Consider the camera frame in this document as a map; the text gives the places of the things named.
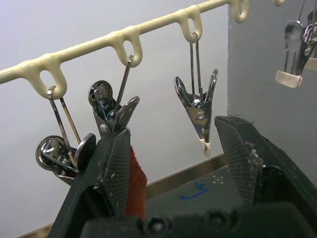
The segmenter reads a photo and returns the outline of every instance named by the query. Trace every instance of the red cloth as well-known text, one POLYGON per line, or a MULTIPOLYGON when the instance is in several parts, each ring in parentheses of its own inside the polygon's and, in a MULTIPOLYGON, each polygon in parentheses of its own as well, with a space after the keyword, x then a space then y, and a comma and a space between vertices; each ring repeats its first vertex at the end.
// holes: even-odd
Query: red cloth
POLYGON ((130 157, 129 192, 125 215, 140 216, 141 219, 145 219, 145 188, 148 179, 139 166, 132 147, 130 157))

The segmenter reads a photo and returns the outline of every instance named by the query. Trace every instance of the metal clothespin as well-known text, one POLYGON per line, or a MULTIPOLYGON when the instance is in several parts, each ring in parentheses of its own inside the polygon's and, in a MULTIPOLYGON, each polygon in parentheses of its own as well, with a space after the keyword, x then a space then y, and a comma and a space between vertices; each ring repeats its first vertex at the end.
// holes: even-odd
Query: metal clothespin
POLYGON ((316 1, 311 20, 306 27, 300 22, 303 0, 297 21, 290 21, 285 28, 285 65, 283 71, 278 71, 276 81, 298 88, 302 82, 302 72, 317 44, 316 1))
POLYGON ((43 169, 52 171, 58 178, 67 184, 70 184, 79 170, 85 167, 86 162, 92 155, 96 147, 96 136, 89 133, 83 140, 80 140, 66 103, 63 98, 60 98, 62 107, 73 129, 77 142, 79 143, 77 149, 70 146, 56 104, 52 99, 54 88, 55 86, 49 88, 48 98, 57 119, 62 137, 51 135, 44 138, 37 147, 36 160, 43 169))
POLYGON ((193 34, 196 38, 196 62, 199 95, 195 94, 194 54, 192 43, 190 43, 192 94, 187 93, 185 85, 179 77, 175 78, 174 86, 180 101, 182 102, 190 120, 192 121, 192 124, 197 132, 198 138, 202 143, 205 156, 209 156, 211 149, 209 137, 212 115, 212 97, 218 78, 218 70, 215 69, 213 71, 207 92, 203 93, 200 75, 198 36, 196 33, 193 34))
POLYGON ((88 92, 88 101, 93 107, 94 117, 101 137, 126 128, 136 106, 140 102, 140 98, 136 96, 123 106, 120 106, 132 59, 133 56, 130 55, 117 101, 112 97, 112 87, 104 80, 94 83, 88 92))

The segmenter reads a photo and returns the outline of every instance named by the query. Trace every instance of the white wall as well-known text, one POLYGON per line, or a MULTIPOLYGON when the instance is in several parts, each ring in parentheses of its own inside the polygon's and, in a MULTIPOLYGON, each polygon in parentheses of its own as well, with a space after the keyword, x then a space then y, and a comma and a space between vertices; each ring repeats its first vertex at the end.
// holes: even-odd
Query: white wall
MULTIPOLYGON (((107 33, 188 7, 199 0, 10 0, 0 8, 0 68, 55 52, 107 33)), ((206 89, 219 70, 213 115, 227 111, 227 6, 202 14, 201 70, 206 89)), ((130 71, 123 102, 141 98, 129 124, 131 143, 148 182, 206 158, 173 86, 179 76, 190 86, 189 44, 178 24, 140 37, 143 61, 130 71)), ((68 91, 64 97, 81 137, 98 135, 88 89, 107 80, 118 93, 124 66, 112 48, 64 63, 68 91)), ((47 85, 54 82, 43 73, 47 85)), ((0 85, 0 237, 13 238, 52 223, 69 186, 41 169, 35 148, 46 136, 60 135, 48 100, 24 79, 0 85)), ((68 134, 71 129, 65 121, 68 134)), ((212 156, 222 153, 215 127, 212 156)), ((75 147, 76 141, 70 137, 75 147)))

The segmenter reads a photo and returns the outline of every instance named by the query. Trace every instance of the textured gripper pad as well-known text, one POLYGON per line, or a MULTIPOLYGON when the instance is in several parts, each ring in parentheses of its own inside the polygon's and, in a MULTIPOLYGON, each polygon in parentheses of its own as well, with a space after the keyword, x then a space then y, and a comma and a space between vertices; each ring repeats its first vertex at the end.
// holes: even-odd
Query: textured gripper pad
POLYGON ((124 216, 130 173, 130 131, 124 129, 112 141, 103 175, 103 188, 115 216, 124 216))
POLYGON ((242 139, 234 127, 234 124, 250 123, 235 117, 216 117, 214 123, 239 194, 245 204, 252 204, 263 160, 257 155, 254 145, 242 139))

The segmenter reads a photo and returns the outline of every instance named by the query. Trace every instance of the metal edge strip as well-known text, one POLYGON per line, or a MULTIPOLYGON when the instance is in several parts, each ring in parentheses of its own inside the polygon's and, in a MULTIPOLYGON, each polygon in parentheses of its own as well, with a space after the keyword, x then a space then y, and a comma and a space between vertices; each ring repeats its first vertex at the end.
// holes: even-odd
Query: metal edge strip
MULTIPOLYGON (((186 184, 192 180, 198 179, 201 176, 209 174, 227 165, 225 155, 219 155, 214 158, 203 161, 197 165, 184 169, 173 175, 167 176, 147 185, 145 191, 145 199, 151 199, 186 184)), ((39 228, 33 232, 20 236, 18 238, 46 238, 53 224, 39 228)))

